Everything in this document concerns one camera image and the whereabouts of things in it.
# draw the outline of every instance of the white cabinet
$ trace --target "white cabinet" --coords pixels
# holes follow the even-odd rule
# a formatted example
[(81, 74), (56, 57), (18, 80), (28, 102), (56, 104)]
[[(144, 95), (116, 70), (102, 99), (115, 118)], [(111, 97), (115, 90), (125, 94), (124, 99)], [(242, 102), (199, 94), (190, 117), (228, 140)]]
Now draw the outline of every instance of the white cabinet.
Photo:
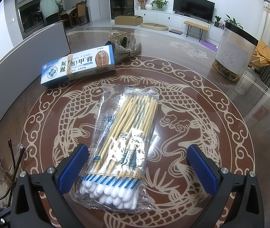
[(183, 22), (183, 17), (174, 14), (158, 12), (156, 22), (159, 24), (180, 28)]
[(135, 15), (141, 16), (143, 21), (156, 22), (157, 12), (149, 10), (135, 10)]
[(208, 38), (219, 43), (221, 41), (222, 34), (223, 34), (222, 29), (211, 26), (209, 29)]

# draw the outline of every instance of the ointment box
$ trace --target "ointment box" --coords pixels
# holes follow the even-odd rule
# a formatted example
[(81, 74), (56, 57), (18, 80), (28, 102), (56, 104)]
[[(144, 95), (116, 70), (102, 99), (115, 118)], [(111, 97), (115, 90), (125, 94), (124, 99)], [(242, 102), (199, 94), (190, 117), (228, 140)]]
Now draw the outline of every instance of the ointment box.
[[(68, 66), (71, 68), (72, 78), (67, 76)], [(45, 87), (50, 87), (70, 79), (111, 70), (115, 70), (113, 49), (111, 45), (106, 45), (74, 53), (69, 65), (68, 56), (43, 65), (41, 84)]]

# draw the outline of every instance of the white vase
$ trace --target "white vase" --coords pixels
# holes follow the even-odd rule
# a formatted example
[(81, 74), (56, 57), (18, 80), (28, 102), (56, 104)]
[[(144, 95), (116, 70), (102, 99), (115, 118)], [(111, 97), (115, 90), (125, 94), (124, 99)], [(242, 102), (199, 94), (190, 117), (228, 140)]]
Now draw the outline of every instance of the white vase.
[(146, 4), (146, 10), (152, 10), (153, 6), (152, 4)]

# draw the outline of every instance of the green plant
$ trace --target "green plant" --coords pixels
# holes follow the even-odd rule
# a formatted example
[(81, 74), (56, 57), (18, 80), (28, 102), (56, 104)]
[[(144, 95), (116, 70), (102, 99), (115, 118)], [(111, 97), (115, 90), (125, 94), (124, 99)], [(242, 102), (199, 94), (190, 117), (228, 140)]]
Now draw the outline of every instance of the green plant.
[(166, 0), (154, 0), (151, 4), (156, 5), (158, 9), (162, 9), (167, 3), (168, 1)]
[(241, 29), (243, 29), (244, 30), (244, 28), (241, 26), (241, 24), (240, 23), (236, 23), (236, 21), (235, 21), (235, 19), (233, 18), (233, 19), (231, 19), (230, 18), (230, 16), (229, 15), (227, 15), (226, 14), (226, 16), (228, 17), (228, 19), (225, 19), (224, 21), (225, 22), (229, 22), (230, 24), (233, 24), (233, 25), (235, 25), (235, 26), (237, 26), (237, 27), (239, 27), (239, 28), (241, 28)]
[(220, 22), (221, 17), (219, 17), (218, 15), (215, 15), (215, 18), (216, 18), (216, 22)]

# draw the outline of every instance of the man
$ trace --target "man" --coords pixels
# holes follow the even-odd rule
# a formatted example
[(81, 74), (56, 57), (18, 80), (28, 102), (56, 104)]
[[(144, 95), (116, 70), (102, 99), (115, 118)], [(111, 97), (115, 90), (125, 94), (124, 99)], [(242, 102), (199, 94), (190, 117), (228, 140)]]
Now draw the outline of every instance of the man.
[(59, 21), (59, 8), (61, 0), (41, 0), (40, 11), (46, 19), (47, 25), (51, 25)]

